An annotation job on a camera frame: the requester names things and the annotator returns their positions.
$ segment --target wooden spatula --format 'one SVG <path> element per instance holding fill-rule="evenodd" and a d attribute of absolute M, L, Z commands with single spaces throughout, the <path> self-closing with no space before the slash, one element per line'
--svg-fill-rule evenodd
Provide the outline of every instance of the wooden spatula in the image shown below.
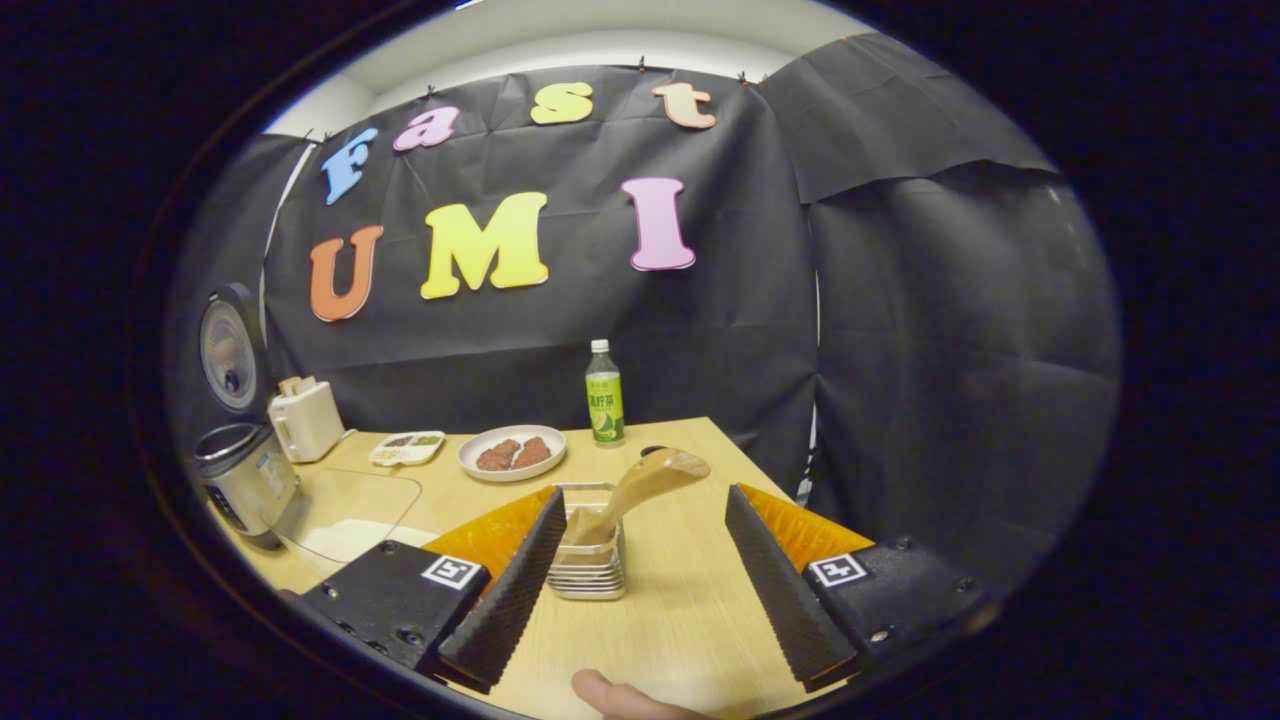
<path fill-rule="evenodd" d="M 600 544 L 628 510 L 659 495 L 695 483 L 712 473 L 705 460 L 675 447 L 648 452 L 618 480 L 603 510 L 579 507 L 570 515 L 561 544 Z"/>

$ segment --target blue letter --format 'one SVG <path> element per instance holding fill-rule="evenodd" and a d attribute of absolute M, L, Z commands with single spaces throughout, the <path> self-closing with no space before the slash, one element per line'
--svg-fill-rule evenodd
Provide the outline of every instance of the blue letter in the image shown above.
<path fill-rule="evenodd" d="M 333 201 L 342 197 L 343 192 L 347 192 L 360 181 L 360 176 L 364 174 L 356 168 L 364 165 L 365 160 L 369 159 L 369 147 L 365 143 L 378 135 L 378 128 L 369 128 L 365 132 L 356 136 L 347 145 L 342 146 L 342 150 L 334 152 L 333 158 L 324 161 L 320 165 L 324 172 L 329 173 L 329 197 L 325 197 L 325 205 L 333 205 Z"/>

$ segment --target white plate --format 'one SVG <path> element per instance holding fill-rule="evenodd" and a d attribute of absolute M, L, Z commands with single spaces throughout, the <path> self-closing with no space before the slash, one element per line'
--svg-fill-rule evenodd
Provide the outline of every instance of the white plate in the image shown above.
<path fill-rule="evenodd" d="M 387 447 L 387 443 L 393 439 L 399 438 L 412 438 L 410 445 L 402 445 L 398 447 Z M 413 445 L 419 438 L 435 438 L 434 445 Z M 444 445 L 444 433 L 440 430 L 419 430 L 413 433 L 396 433 L 393 436 L 387 436 L 383 442 L 378 443 L 369 454 L 369 461 L 375 465 L 381 465 L 384 468 L 390 468 L 392 465 L 421 465 L 435 455 L 435 451 Z"/>
<path fill-rule="evenodd" d="M 485 450 L 489 450 L 504 439 L 513 439 L 520 445 L 525 445 L 534 436 L 541 436 L 543 441 L 547 443 L 547 450 L 552 451 L 552 456 L 547 460 L 518 470 L 481 470 L 480 468 L 476 468 L 476 460 L 480 459 L 480 454 Z M 520 457 L 518 451 L 516 452 L 516 457 Z M 495 430 L 477 434 L 476 437 L 462 443 L 462 447 L 458 448 L 458 465 L 462 465 L 462 469 L 466 470 L 466 473 L 472 478 L 477 480 L 488 480 L 490 483 L 515 483 L 518 480 L 527 480 L 529 478 L 536 478 L 558 465 L 563 459 L 564 436 L 556 428 L 548 428 L 547 425 L 508 425 L 506 428 L 498 428 Z"/>

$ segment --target finger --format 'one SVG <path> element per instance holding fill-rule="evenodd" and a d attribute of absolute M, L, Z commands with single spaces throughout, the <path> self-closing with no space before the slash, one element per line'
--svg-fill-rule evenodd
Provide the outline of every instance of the finger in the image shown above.
<path fill-rule="evenodd" d="M 634 720 L 703 720 L 692 710 L 658 702 L 634 687 L 620 683 L 608 688 L 604 693 L 604 702 L 608 707 L 605 715 L 613 714 Z"/>
<path fill-rule="evenodd" d="M 613 687 L 613 683 L 598 670 L 579 670 L 573 673 L 570 685 L 573 687 L 573 694 L 594 707 L 596 712 L 600 715 L 609 714 L 605 692 Z"/>

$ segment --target black backdrop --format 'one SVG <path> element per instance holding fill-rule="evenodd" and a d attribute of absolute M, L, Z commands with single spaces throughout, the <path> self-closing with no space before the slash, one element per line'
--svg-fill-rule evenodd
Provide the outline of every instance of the black backdrop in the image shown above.
<path fill-rule="evenodd" d="M 164 336 L 165 409 L 183 457 L 191 456 L 200 436 L 232 415 L 214 397 L 200 364 L 200 320 L 209 295 L 234 282 L 257 297 L 275 208 L 306 146 L 296 137 L 255 137 L 223 172 L 184 238 L 165 302 Z"/>
<path fill-rule="evenodd" d="M 534 94 L 575 81 L 594 88 L 591 115 L 534 124 Z M 669 82 L 709 92 L 718 124 L 671 122 L 652 92 Z M 392 149 L 411 118 L 448 105 L 462 113 L 445 142 Z M 328 205 L 321 164 L 370 127 L 362 178 Z M 257 142 L 197 225 L 175 283 L 189 302 L 218 273 L 256 290 L 271 186 L 301 145 Z M 264 152 L 278 167 L 256 173 Z M 653 176 L 685 183 L 692 268 L 628 264 L 636 220 L 618 186 Z M 461 202 L 484 227 L 529 191 L 548 197 L 549 279 L 424 301 L 425 215 Z M 242 200 L 239 215 L 223 195 Z M 319 320 L 311 249 L 371 224 L 384 232 L 367 302 Z M 210 247 L 236 260 L 210 264 Z M 338 255 L 337 293 L 353 255 L 349 242 Z M 1002 592 L 1083 502 L 1119 393 L 1114 292 L 1071 187 L 980 95 L 883 35 L 828 44 L 760 86 L 556 68 L 379 113 L 308 155 L 265 287 L 271 374 L 330 380 L 344 423 L 365 430 L 586 427 L 586 346 L 609 337 L 630 423 L 709 415 L 794 492 L 817 404 L 812 507 L 873 538 L 915 534 Z M 170 402 L 193 439 L 216 414 L 197 414 L 211 396 L 184 363 L 197 372 L 182 389 L 200 400 Z"/>
<path fill-rule="evenodd" d="M 547 85 L 586 82 L 590 117 L 536 126 Z M 709 92 L 717 124 L 667 118 L 653 88 Z M 392 141 L 410 119 L 453 105 L 453 136 L 407 152 Z M 320 165 L 366 128 L 362 178 L 333 205 Z M 639 272 L 636 217 L 620 186 L 675 177 L 684 270 Z M 539 255 L 547 282 L 425 301 L 436 208 L 465 204 L 485 227 L 498 204 L 543 192 Z M 311 311 L 308 255 L 332 237 L 384 228 L 372 290 L 355 316 Z M 351 286 L 338 255 L 334 290 Z M 627 423 L 708 415 L 767 474 L 795 488 L 804 471 L 817 315 L 813 261 L 791 164 L 760 96 L 716 76 L 582 67 L 517 73 L 443 90 L 329 138 L 307 160 L 266 258 L 268 350 L 278 377 L 330 380 L 348 427 L 376 432 L 483 432 L 539 423 L 585 428 L 589 342 L 607 337 L 622 369 Z"/>

